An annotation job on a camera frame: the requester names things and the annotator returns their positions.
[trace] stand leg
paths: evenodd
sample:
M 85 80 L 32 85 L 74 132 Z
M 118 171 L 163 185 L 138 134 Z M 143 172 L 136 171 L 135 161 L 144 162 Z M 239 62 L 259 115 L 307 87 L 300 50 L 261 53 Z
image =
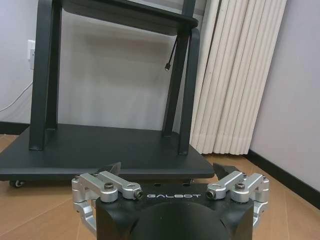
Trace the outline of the stand leg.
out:
M 199 45 L 200 33 L 198 29 L 194 28 L 191 31 L 188 57 L 186 63 L 178 148 L 179 155 L 187 155 L 189 151 L 192 113 L 197 80 Z
M 59 73 L 54 71 L 59 69 L 57 59 L 60 50 L 55 48 L 60 46 L 61 8 L 61 2 L 58 0 L 39 0 L 38 2 L 29 135 L 30 150 L 43 150 L 47 124 L 52 127 L 57 121 Z
M 189 34 L 187 32 L 179 33 L 177 36 L 176 49 L 162 126 L 162 135 L 164 137 L 170 137 L 172 134 L 180 83 L 186 59 L 188 40 Z
M 52 5 L 52 29 L 50 47 L 49 85 L 46 110 L 46 128 L 55 130 L 58 124 L 58 93 L 60 72 L 62 7 L 60 1 L 53 1 Z

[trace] caster wheel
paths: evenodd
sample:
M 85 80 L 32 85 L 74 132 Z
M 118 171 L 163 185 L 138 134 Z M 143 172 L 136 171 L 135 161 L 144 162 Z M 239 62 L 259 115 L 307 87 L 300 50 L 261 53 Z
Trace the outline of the caster wheel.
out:
M 21 181 L 21 180 L 9 181 L 10 186 L 15 189 L 21 188 L 23 185 L 25 185 L 25 183 L 26 181 Z

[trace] logo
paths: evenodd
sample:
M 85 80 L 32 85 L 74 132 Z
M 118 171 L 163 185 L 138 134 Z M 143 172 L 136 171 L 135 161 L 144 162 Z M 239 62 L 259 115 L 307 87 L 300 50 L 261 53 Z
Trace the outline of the logo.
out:
M 191 198 L 199 198 L 201 194 L 148 194 L 146 197 L 149 199 L 191 199 Z

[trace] black shelf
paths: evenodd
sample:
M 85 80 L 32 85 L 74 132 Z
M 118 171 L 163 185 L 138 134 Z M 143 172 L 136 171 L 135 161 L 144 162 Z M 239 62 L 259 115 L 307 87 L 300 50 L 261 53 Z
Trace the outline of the black shelf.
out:
M 62 7 L 72 14 L 166 35 L 177 35 L 198 25 L 191 16 L 128 0 L 62 0 Z
M 179 135 L 162 131 L 59 124 L 43 151 L 29 150 L 27 128 L 0 155 L 0 180 L 69 180 L 121 162 L 126 179 L 211 178 L 212 166 L 192 146 L 178 155 Z
M 39 0 L 30 127 L 0 154 L 0 181 L 62 180 L 121 162 L 126 179 L 211 178 L 212 166 L 189 145 L 200 33 L 195 0 L 182 14 L 127 0 Z M 177 35 L 161 131 L 58 124 L 62 9 Z M 172 132 L 186 60 L 179 134 Z

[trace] white wall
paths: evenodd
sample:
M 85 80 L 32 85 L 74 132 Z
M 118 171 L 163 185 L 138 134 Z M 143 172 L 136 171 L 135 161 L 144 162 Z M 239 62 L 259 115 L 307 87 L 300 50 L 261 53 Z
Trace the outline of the white wall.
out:
M 288 0 L 250 149 L 320 191 L 320 1 Z
M 148 0 L 181 12 L 183 0 Z M 205 0 L 196 4 L 200 22 Z M 0 9 L 0 109 L 33 80 L 27 42 L 36 36 L 38 0 L 10 0 Z M 164 66 L 175 37 L 62 12 L 60 123 L 162 128 L 170 72 Z M 30 122 L 30 88 L 0 121 Z

